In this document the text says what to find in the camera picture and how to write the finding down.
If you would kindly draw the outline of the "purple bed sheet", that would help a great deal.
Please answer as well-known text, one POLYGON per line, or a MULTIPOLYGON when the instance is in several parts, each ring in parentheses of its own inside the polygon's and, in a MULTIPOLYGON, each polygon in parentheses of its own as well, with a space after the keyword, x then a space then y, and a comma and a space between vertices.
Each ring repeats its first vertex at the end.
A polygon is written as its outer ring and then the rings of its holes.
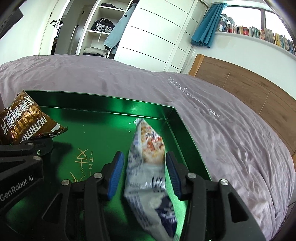
POLYGON ((23 89, 102 94, 175 107, 210 176, 231 182, 267 240, 280 229, 295 185, 290 152, 258 114, 220 87, 102 57, 50 55, 1 65, 4 105, 23 89))

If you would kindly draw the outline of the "white blue peanut snack packet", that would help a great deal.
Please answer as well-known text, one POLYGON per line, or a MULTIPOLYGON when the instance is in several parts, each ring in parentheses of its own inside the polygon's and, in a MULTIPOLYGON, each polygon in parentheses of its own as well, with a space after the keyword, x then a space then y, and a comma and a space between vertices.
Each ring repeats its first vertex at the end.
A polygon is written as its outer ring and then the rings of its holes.
POLYGON ((135 123, 124 197, 140 226, 155 240, 173 240, 177 218, 166 190, 165 144, 145 119, 135 123))

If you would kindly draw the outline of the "green metal tray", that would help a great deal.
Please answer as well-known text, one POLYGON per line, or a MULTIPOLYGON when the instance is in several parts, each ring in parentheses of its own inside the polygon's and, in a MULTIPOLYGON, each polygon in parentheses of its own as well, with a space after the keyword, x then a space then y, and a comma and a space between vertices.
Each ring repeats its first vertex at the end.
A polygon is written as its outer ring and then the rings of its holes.
POLYGON ((45 240, 41 217, 65 179, 84 181, 117 151, 127 156, 137 118, 144 118, 189 170, 209 179, 209 173, 192 136, 173 107, 102 95, 29 91, 41 110, 67 128, 54 138, 44 161, 45 180, 32 189, 4 217, 1 240, 45 240))

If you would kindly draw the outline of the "teal curtain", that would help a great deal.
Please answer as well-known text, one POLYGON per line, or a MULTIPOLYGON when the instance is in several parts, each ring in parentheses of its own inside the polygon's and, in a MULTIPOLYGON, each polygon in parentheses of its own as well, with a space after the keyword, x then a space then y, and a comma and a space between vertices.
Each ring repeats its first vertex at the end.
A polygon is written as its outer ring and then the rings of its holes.
POLYGON ((206 48, 211 47, 220 22, 220 16, 226 7, 227 3, 211 5, 210 9, 205 14, 200 25, 191 37, 192 45, 206 48))

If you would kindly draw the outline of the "light blue hanging jacket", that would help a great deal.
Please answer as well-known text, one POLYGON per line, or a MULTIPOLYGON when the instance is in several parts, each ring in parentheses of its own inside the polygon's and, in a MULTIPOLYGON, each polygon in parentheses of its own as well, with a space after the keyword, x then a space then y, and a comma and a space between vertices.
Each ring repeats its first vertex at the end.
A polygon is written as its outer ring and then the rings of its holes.
POLYGON ((108 35, 106 40, 103 43, 103 46, 107 50, 112 50, 120 42, 121 37, 126 29, 126 26, 132 16, 133 11, 135 10, 137 4, 132 3, 128 11, 121 17, 118 23, 115 25, 111 33, 108 35))

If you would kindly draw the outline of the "brown nutrition snack packet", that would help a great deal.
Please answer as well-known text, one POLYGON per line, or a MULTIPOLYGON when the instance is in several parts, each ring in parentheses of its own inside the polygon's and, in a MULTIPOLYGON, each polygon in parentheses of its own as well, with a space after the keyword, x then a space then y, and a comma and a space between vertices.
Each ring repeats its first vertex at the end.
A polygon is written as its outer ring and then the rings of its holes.
POLYGON ((28 140, 53 138, 67 130, 67 127, 41 111, 25 90, 1 112, 2 145, 19 145, 28 140))

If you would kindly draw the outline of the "folded white linens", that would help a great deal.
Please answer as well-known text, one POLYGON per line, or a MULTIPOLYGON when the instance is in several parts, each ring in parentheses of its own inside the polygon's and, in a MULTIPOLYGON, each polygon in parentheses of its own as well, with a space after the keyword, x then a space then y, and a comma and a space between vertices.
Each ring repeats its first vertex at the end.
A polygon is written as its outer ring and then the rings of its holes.
POLYGON ((108 51, 106 49, 98 49, 98 48, 85 48, 83 51, 83 55, 93 55, 93 56, 100 56, 106 58, 108 55, 108 51))

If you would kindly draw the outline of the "white wardrobe with shelves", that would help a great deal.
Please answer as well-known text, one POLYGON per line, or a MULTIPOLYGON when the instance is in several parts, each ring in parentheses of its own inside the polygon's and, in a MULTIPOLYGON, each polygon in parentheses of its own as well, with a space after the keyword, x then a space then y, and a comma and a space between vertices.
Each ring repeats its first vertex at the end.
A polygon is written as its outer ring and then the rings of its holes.
POLYGON ((96 1, 83 28, 76 55, 87 48, 104 49, 109 33, 96 31, 96 20, 117 25, 136 4, 116 53, 107 58, 151 71, 180 73, 191 48, 191 37, 209 1, 96 1))

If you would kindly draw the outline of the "folded dark clothes pile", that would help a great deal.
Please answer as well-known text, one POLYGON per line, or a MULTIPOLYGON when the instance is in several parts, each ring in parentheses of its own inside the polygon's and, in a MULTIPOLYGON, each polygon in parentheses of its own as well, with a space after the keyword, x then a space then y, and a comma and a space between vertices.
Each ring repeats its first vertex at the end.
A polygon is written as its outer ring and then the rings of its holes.
POLYGON ((109 19, 101 18, 93 23, 91 30, 102 33, 110 33, 114 27, 115 25, 109 19))

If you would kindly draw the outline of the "row of books on shelf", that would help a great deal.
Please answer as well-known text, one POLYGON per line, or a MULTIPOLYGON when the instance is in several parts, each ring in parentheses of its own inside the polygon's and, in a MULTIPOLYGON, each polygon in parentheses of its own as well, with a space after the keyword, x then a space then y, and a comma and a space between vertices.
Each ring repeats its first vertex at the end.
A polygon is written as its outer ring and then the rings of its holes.
POLYGON ((287 39, 285 35, 274 33, 272 30, 267 28, 258 29, 256 27, 243 27, 236 25, 232 18, 227 17, 225 14, 220 16, 216 32, 241 34, 257 39, 262 39, 269 43, 275 44, 295 55, 295 44, 292 40, 287 39))

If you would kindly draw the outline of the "wooden headboard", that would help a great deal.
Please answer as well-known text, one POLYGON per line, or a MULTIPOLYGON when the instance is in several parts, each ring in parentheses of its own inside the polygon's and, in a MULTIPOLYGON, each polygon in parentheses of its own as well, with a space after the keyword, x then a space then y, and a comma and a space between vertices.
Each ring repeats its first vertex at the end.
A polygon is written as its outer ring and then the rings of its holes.
POLYGON ((198 54, 189 71, 249 106, 277 133, 295 162, 295 99, 268 79, 238 65, 198 54))

